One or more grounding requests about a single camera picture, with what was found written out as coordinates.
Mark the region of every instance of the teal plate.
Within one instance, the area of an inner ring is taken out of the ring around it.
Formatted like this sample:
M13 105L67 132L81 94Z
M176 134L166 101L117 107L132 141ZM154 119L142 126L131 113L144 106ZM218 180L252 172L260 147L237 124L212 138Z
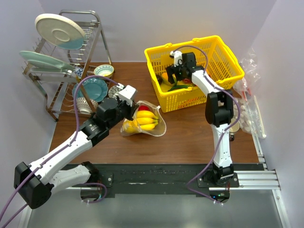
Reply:
M76 84L72 90L73 97L77 85L78 84ZM93 77L86 80L82 85L84 86L89 98L97 102L101 102L108 93L108 85L106 84L106 82L97 77ZM84 97L80 90L77 93L77 98L79 97Z
M30 64L38 68L74 70L68 63L33 51L21 51L19 54Z

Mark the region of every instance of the gray floor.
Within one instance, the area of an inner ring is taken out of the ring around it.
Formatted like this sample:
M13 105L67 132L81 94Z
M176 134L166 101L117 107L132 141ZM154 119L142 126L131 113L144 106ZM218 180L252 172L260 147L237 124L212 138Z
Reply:
M90 204L65 190L33 210L29 228L281 228L272 191L232 190L224 206L193 195L116 195Z

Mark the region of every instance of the light green plate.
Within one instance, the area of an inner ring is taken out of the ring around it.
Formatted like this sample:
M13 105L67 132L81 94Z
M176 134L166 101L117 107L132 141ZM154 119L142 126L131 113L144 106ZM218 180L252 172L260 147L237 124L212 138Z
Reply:
M74 67L68 63L51 56L46 56L33 51L21 51L19 54L30 64L39 68L74 70Z

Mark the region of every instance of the yellow fruit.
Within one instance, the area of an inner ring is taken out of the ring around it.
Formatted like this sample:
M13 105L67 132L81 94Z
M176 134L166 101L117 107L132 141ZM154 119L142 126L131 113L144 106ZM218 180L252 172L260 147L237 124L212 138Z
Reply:
M138 124L136 121L127 120L123 123L123 130L127 133L136 133L138 132Z
M153 112L150 112L150 111L138 111L137 114L136 114L136 118L142 118L142 117L158 119L156 117L156 115L154 115Z
M140 125L152 124L157 122L157 120L148 117L137 118L136 120Z
M168 81L168 74L167 74L167 73L163 73L163 74L161 75L161 78L162 78L162 82L163 82L164 84L166 84L166 85L171 86L171 85L174 85L174 84L176 83L176 77L175 77L175 75L173 75L173 79L174 79L174 83L173 83L173 84L171 84L171 83Z
M141 129L145 130L145 131L153 130L156 125L158 125L158 122L151 123L151 124L146 124L146 125L141 125Z

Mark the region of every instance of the blue plate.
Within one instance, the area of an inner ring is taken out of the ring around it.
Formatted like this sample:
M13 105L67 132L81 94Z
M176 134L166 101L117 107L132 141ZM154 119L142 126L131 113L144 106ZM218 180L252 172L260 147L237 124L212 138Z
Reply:
M73 97L77 85L78 84L76 84L73 88L72 91ZM97 77L93 77L86 80L82 85L84 86L89 98L97 102L102 101L108 93L108 86L105 83L105 81ZM80 89L78 90L77 93L77 98L79 97L84 97Z

